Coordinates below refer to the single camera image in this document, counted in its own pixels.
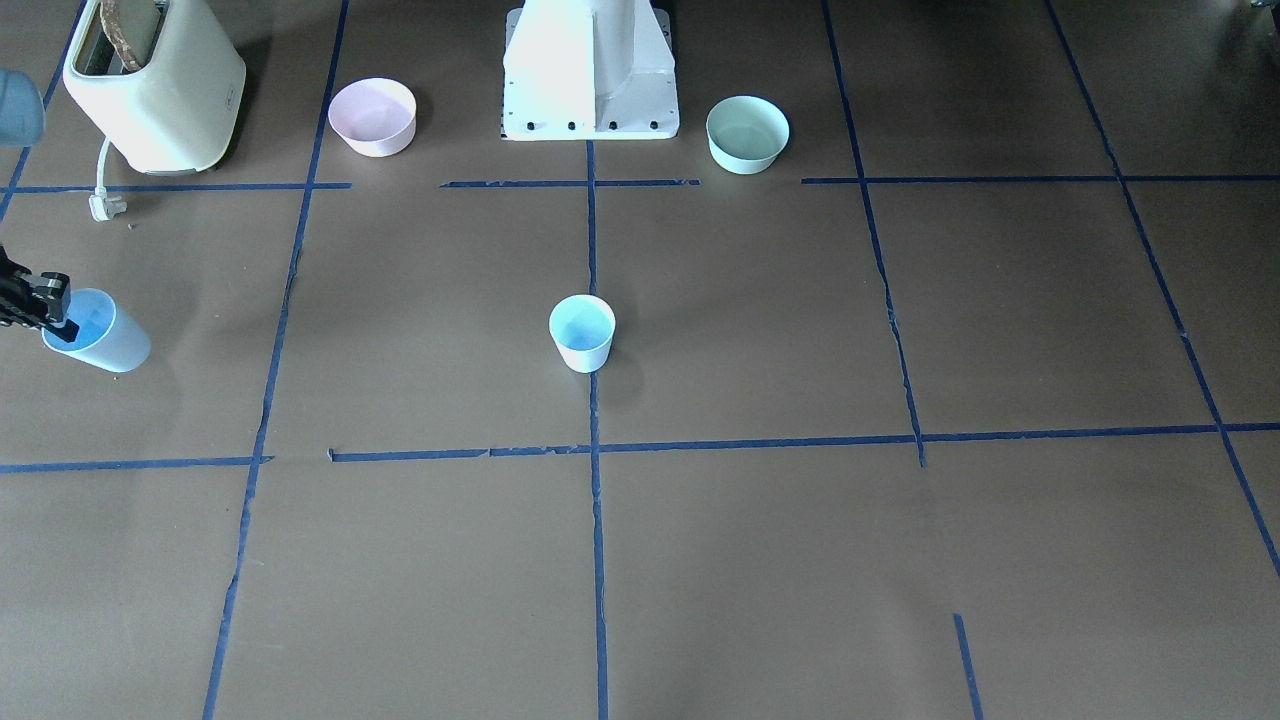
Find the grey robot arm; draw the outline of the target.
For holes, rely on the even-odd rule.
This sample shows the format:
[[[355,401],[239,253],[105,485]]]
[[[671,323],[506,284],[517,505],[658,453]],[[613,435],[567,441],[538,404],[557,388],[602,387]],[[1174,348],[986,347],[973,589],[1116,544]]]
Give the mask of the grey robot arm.
[[[29,147],[44,136],[45,108],[35,82],[19,70],[1,69],[1,145]],[[70,278],[56,272],[35,275],[1,251],[1,325],[46,331],[73,342],[79,327],[68,316]]]

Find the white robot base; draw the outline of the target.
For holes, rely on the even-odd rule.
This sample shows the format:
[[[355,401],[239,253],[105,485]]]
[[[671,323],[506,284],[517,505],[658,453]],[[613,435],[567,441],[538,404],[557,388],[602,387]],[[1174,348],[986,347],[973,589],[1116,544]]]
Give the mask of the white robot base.
[[[508,141],[678,133],[672,18],[650,1],[526,1],[506,15],[503,69]]]

